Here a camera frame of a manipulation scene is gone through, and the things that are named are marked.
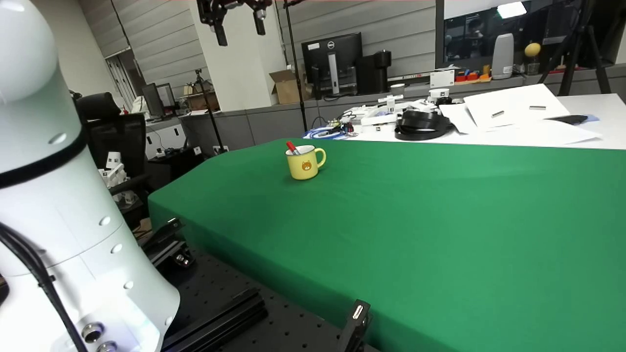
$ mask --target black stand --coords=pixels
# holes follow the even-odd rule
[[[287,28],[289,28],[289,44],[291,44],[291,58],[293,58],[293,69],[295,69],[295,85],[297,85],[297,97],[299,97],[301,128],[303,128],[305,134],[307,134],[309,130],[307,130],[305,99],[303,99],[303,95],[301,95],[299,69],[297,69],[297,60],[295,60],[295,44],[293,44],[293,28],[291,28],[291,15],[289,15],[289,9],[291,9],[291,7],[297,7],[299,3],[303,3],[303,0],[291,0],[291,3],[285,0],[285,3],[283,3],[283,9],[285,9]]]
[[[592,5],[594,5],[594,0],[581,5],[583,11],[581,11],[581,19],[579,19],[575,32],[571,36],[567,36],[565,42],[559,46],[559,50],[551,56],[551,60],[540,79],[540,83],[545,83],[549,71],[553,71],[559,65],[561,56],[567,56],[559,97],[569,97],[569,93],[571,93],[575,65],[579,62],[581,48],[585,42],[587,42],[585,46],[592,52],[592,64],[594,64],[594,73],[596,73],[600,93],[610,95],[610,83],[606,77],[606,69],[602,65],[598,44],[594,40],[594,30],[592,30],[592,26],[589,26]]]
[[[207,114],[209,114],[209,120],[211,120],[211,126],[213,126],[213,132],[215,132],[215,138],[217,138],[217,146],[219,146],[219,152],[217,155],[223,155],[227,153],[227,150],[223,148],[221,144],[221,136],[219,136],[219,130],[217,130],[217,122],[215,122],[215,116],[211,112],[211,105],[209,105],[209,99],[207,99],[207,91],[203,89],[203,79],[199,77],[201,69],[195,71],[195,83],[193,87],[199,87],[201,91],[201,99],[203,99],[203,105],[207,107]]]

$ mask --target mug handle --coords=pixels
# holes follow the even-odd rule
[[[324,167],[326,165],[326,152],[322,150],[315,150],[315,155],[321,153],[321,163],[317,163],[317,169]]]

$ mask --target white paper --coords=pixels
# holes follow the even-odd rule
[[[569,116],[567,108],[544,85],[469,97],[465,107],[481,132]]]
[[[479,146],[536,146],[536,148],[561,148],[600,140],[598,134],[573,128],[559,122],[526,122],[508,128],[495,128],[485,134],[473,134],[467,144]]]
[[[471,122],[465,105],[440,107],[442,114],[456,126],[456,132],[461,136],[475,134],[477,128]]]

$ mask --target white wall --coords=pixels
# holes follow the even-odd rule
[[[117,107],[123,107],[78,0],[33,0],[33,5],[54,34],[66,87],[84,97],[111,93]]]
[[[448,19],[457,19],[473,13],[483,13],[508,3],[514,3],[514,0],[446,0],[444,19],[448,20]]]
[[[270,73],[285,67],[274,7],[264,20],[266,36],[256,36],[252,11],[238,7],[227,13],[223,28],[227,48],[219,48],[213,28],[199,24],[195,0],[188,0],[201,54],[223,112],[274,107]]]

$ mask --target black cable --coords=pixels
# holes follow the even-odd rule
[[[66,333],[70,335],[76,351],[78,352],[86,352],[86,347],[82,345],[82,339],[80,339],[72,320],[68,318],[66,310],[62,308],[62,302],[60,302],[60,298],[58,298],[58,294],[54,290],[53,277],[47,275],[45,265],[37,257],[33,247],[27,245],[15,232],[6,228],[4,224],[0,224],[0,243],[8,251],[11,251],[17,257],[17,261],[33,275],[33,279],[37,281],[39,288],[43,290],[43,294],[47,296],[47,300],[51,302],[51,306],[58,314],[58,318],[60,318]]]

